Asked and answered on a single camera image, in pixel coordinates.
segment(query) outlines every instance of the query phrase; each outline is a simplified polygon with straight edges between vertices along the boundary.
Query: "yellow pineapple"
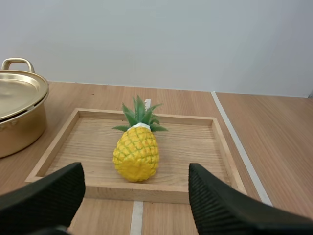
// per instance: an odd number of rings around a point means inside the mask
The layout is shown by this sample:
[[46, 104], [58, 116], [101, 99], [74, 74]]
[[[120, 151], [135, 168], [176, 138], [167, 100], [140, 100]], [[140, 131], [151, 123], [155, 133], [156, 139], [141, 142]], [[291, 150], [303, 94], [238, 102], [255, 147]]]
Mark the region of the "yellow pineapple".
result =
[[123, 104], [123, 112], [129, 126], [116, 126], [113, 129], [124, 131], [113, 153], [115, 169], [127, 180], [138, 182], [153, 176], [160, 160], [157, 140], [152, 132], [167, 131], [159, 125], [152, 111], [154, 105], [145, 110], [143, 101], [134, 99], [135, 112]]

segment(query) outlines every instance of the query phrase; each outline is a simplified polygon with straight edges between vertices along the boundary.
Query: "wooden table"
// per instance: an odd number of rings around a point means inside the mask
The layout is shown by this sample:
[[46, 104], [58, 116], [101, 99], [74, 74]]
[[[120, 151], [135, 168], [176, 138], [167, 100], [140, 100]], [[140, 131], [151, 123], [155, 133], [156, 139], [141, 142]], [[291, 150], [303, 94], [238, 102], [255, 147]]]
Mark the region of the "wooden table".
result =
[[[209, 92], [50, 83], [48, 127], [31, 146], [0, 159], [0, 194], [25, 178], [74, 108], [120, 110], [132, 97], [164, 103], [158, 113], [216, 117], [249, 196], [260, 200]], [[218, 94], [272, 203], [313, 218], [313, 101], [304, 98]], [[133, 202], [84, 199], [70, 230], [75, 234], [129, 234]], [[197, 234], [189, 205], [144, 203], [143, 235]]]

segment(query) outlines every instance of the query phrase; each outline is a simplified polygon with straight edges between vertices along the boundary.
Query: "pineapple leaf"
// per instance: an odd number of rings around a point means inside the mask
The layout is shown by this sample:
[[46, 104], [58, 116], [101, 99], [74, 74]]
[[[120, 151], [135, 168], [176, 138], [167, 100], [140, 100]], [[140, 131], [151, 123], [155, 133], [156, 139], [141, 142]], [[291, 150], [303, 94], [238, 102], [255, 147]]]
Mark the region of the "pineapple leaf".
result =
[[135, 118], [137, 119], [138, 109], [137, 109], [137, 102], [134, 97], [133, 97], [133, 101], [134, 101], [134, 107], [135, 107]]
[[151, 115], [152, 115], [152, 109], [149, 108], [149, 109], [146, 111], [145, 116], [142, 118], [142, 120], [141, 120], [140, 122], [149, 125]]
[[157, 118], [157, 119], [159, 119], [160, 117], [157, 116], [157, 115], [152, 114], [152, 115], [151, 115], [151, 118]]
[[123, 109], [123, 112], [130, 113], [133, 117], [135, 117], [135, 113], [133, 112], [133, 110], [128, 108], [124, 103], [122, 104], [122, 109]]
[[160, 125], [160, 121], [157, 119], [157, 118], [154, 118], [150, 121], [150, 125], [153, 124], [153, 123], [157, 123]]
[[140, 122], [143, 119], [143, 117], [145, 116], [146, 109], [145, 109], [144, 102], [142, 101], [142, 99], [138, 95], [137, 95], [137, 101], [135, 103], [135, 106], [137, 106], [136, 119], [137, 119], [137, 122]]
[[133, 115], [131, 115], [130, 113], [124, 112], [124, 114], [125, 114], [125, 116], [126, 116], [130, 126], [134, 126], [134, 125], [136, 125], [138, 123], [136, 118]]
[[160, 125], [156, 125], [156, 124], [150, 125], [150, 129], [152, 132], [154, 132], [154, 131], [168, 131], [165, 127], [160, 126]]
[[158, 106], [161, 106], [161, 105], [163, 105], [163, 104], [156, 104], [156, 105], [153, 105], [153, 106], [150, 107], [150, 109], [153, 111], [155, 108], [157, 108]]
[[113, 127], [112, 129], [126, 132], [128, 128], [130, 128], [130, 126], [116, 126]]

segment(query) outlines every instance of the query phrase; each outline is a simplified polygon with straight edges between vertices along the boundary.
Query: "pot handle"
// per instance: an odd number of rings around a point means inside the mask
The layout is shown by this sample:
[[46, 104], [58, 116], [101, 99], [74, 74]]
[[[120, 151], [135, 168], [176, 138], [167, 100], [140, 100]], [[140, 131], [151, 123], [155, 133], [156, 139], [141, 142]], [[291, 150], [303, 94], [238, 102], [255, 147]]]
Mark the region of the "pot handle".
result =
[[29, 71], [32, 73], [35, 73], [35, 69], [34, 66], [26, 59], [23, 58], [9, 58], [6, 59], [3, 63], [2, 63], [2, 69], [3, 70], [8, 70], [10, 67], [10, 64], [12, 63], [25, 63], [28, 65]]

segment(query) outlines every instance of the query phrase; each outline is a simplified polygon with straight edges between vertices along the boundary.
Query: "wooden tray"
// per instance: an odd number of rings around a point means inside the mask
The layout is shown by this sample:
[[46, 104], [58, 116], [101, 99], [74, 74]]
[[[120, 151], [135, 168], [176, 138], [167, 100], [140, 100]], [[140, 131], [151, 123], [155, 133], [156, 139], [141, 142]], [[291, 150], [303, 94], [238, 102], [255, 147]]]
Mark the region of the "wooden tray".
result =
[[113, 151], [126, 124], [121, 111], [75, 109], [27, 177], [34, 182], [70, 163], [81, 162], [85, 197], [189, 203], [189, 163], [200, 163], [219, 179], [246, 193], [221, 128], [214, 117], [158, 115], [169, 132], [156, 132], [160, 164], [143, 183], [129, 183], [114, 169]]

